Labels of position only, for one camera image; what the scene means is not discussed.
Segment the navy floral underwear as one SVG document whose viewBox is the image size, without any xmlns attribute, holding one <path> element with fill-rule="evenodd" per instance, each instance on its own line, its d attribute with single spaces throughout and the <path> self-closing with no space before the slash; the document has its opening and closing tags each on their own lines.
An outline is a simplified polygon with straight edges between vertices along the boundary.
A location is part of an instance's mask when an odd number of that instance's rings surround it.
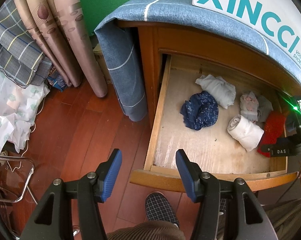
<svg viewBox="0 0 301 240">
<path fill-rule="evenodd" d="M 199 131 L 217 122 L 219 108 L 215 98 L 203 90 L 186 100 L 180 113 L 183 115 L 183 122 L 187 128 Z"/>
</svg>

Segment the brown corduroy trouser leg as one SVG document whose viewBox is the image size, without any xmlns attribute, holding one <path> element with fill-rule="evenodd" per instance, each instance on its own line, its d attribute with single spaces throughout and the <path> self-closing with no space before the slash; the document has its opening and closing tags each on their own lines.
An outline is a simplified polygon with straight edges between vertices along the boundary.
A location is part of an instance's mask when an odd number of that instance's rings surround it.
<svg viewBox="0 0 301 240">
<path fill-rule="evenodd" d="M 186 239 L 184 233 L 173 223 L 161 220 L 148 221 L 107 234 L 107 239 Z"/>
</svg>

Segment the wooden drawer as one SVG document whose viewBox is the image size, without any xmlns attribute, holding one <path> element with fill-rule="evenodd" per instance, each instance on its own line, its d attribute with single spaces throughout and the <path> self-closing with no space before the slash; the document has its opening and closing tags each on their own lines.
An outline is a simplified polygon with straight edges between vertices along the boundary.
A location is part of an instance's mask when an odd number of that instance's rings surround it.
<svg viewBox="0 0 301 240">
<path fill-rule="evenodd" d="M 232 106 L 219 108 L 215 125 L 194 131 L 185 126 L 180 108 L 201 87 L 195 83 L 203 74 L 221 76 L 236 88 Z M 153 129 L 144 167 L 134 170 L 130 182 L 161 190 L 183 192 L 175 164 L 176 151 L 182 149 L 190 161 L 220 180 L 243 178 L 252 191 L 277 187 L 293 181 L 286 157 L 267 158 L 256 150 L 247 152 L 227 132 L 230 120 L 240 112 L 239 97 L 245 92 L 263 95 L 276 111 L 281 105 L 276 90 L 251 75 L 181 55 L 169 55 L 157 103 Z"/>
</svg>

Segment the grey plaid blanket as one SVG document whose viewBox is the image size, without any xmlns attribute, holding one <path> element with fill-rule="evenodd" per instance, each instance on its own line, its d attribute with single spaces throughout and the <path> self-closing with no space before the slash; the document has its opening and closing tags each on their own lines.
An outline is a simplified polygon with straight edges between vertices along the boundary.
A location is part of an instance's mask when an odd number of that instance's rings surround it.
<svg viewBox="0 0 301 240">
<path fill-rule="evenodd" d="M 26 30 L 14 0 L 0 8 L 0 71 L 22 88 L 40 86 L 52 61 Z"/>
</svg>

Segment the wooden nightstand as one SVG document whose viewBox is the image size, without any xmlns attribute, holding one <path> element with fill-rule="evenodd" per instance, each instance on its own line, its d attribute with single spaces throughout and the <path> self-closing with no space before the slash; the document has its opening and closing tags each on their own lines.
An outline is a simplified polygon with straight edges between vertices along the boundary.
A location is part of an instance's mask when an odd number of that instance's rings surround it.
<svg viewBox="0 0 301 240">
<path fill-rule="evenodd" d="M 150 126 L 153 129 L 144 168 L 134 170 L 130 182 L 161 190 L 183 192 L 178 171 L 156 167 L 154 150 L 163 112 L 168 73 L 161 72 L 163 54 L 192 56 L 215 63 L 248 79 L 262 81 L 289 95 L 301 95 L 301 85 L 279 64 L 240 42 L 219 35 L 170 23 L 119 21 L 121 28 L 137 28 L 142 56 Z"/>
</svg>

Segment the blue snack packet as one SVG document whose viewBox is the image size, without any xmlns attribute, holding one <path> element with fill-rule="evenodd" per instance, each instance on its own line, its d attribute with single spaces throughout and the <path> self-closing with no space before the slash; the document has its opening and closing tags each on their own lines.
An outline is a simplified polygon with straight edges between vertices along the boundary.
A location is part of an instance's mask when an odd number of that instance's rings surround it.
<svg viewBox="0 0 301 240">
<path fill-rule="evenodd" d="M 59 74 L 54 66 L 50 69 L 47 80 L 52 87 L 60 90 L 61 92 L 67 88 L 67 84 L 65 83 L 63 77 Z"/>
</svg>

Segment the blue denim cloth cover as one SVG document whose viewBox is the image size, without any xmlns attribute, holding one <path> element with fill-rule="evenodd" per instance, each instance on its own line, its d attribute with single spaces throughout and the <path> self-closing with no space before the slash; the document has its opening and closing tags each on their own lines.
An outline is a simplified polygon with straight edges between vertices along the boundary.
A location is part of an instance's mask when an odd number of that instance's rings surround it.
<svg viewBox="0 0 301 240">
<path fill-rule="evenodd" d="M 146 115 L 146 93 L 129 31 L 117 27 L 115 20 L 184 25 L 243 42 L 274 59 L 301 84 L 301 67 L 265 35 L 238 20 L 195 7 L 191 0 L 130 0 L 106 16 L 95 34 L 119 105 L 132 121 L 140 121 Z"/>
</svg>

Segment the light grey crumpled underwear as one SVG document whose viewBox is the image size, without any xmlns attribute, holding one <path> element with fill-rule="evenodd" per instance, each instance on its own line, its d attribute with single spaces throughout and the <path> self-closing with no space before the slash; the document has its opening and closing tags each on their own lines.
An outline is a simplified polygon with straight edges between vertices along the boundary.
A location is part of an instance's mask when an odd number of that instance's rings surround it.
<svg viewBox="0 0 301 240">
<path fill-rule="evenodd" d="M 234 85 L 228 83 L 221 76 L 214 77 L 211 74 L 207 76 L 202 75 L 197 78 L 195 83 L 199 85 L 202 90 L 207 91 L 214 97 L 217 104 L 224 109 L 234 104 L 236 98 L 236 88 Z"/>
</svg>

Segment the white XINCCI shoe box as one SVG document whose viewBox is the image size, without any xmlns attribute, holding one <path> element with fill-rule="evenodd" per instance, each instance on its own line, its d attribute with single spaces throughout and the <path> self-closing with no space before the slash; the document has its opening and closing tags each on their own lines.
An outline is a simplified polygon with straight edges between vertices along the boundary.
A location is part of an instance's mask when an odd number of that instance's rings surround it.
<svg viewBox="0 0 301 240">
<path fill-rule="evenodd" d="M 301 67 L 301 13 L 292 0 L 192 0 L 265 35 Z"/>
</svg>

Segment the white rolled underwear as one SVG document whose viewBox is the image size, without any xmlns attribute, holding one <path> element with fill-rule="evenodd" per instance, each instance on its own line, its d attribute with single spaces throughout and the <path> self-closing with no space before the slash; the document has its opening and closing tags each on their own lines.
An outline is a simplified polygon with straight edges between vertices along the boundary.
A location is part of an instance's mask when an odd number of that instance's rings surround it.
<svg viewBox="0 0 301 240">
<path fill-rule="evenodd" d="M 257 148 L 264 130 L 242 115 L 236 115 L 227 126 L 227 131 L 247 152 Z"/>
</svg>

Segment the pink floral grey underwear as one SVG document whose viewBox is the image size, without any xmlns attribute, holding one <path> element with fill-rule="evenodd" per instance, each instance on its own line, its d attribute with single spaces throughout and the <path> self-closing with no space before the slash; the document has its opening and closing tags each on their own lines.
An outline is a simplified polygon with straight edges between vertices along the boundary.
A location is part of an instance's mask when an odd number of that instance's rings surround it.
<svg viewBox="0 0 301 240">
<path fill-rule="evenodd" d="M 259 102 L 254 92 L 244 93 L 240 97 L 240 114 L 253 123 L 258 121 L 258 107 Z"/>
</svg>

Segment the grey knitted underwear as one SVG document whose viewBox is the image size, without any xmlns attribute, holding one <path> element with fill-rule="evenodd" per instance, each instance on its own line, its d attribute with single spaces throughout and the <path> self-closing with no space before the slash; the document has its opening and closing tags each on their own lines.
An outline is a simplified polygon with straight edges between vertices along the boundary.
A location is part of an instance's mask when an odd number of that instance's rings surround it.
<svg viewBox="0 0 301 240">
<path fill-rule="evenodd" d="M 266 122 L 269 114 L 274 110 L 272 107 L 272 103 L 264 96 L 259 96 L 257 98 L 259 106 L 257 109 L 258 121 Z"/>
</svg>

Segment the beige leaf-pattern curtain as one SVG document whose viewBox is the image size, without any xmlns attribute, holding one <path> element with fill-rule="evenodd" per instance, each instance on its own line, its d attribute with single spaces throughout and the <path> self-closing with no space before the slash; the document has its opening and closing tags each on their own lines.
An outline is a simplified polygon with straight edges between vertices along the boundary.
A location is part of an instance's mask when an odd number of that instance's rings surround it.
<svg viewBox="0 0 301 240">
<path fill-rule="evenodd" d="M 67 86 L 85 77 L 99 98 L 107 84 L 93 54 L 80 0 L 14 0 L 19 15 L 37 45 L 52 61 Z"/>
</svg>

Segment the red knitted underwear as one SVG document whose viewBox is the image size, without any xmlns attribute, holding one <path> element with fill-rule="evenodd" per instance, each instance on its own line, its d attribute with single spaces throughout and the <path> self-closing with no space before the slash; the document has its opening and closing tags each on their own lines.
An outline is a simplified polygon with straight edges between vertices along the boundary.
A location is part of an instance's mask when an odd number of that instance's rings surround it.
<svg viewBox="0 0 301 240">
<path fill-rule="evenodd" d="M 277 139 L 284 132 L 284 124 L 286 122 L 286 116 L 277 111 L 271 111 L 264 124 L 264 134 L 259 142 L 257 152 L 263 156 L 270 158 L 270 152 L 268 148 L 262 149 L 264 145 L 274 145 Z"/>
</svg>

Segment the plaid slipper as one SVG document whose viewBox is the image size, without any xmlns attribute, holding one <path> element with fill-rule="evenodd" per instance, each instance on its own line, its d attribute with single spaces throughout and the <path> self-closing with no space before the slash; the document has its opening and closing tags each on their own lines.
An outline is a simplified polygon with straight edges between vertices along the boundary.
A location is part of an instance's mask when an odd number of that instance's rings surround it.
<svg viewBox="0 0 301 240">
<path fill-rule="evenodd" d="M 148 221 L 170 222 L 179 227 L 179 220 L 168 199 L 161 192 L 152 192 L 145 200 L 146 218 Z"/>
</svg>

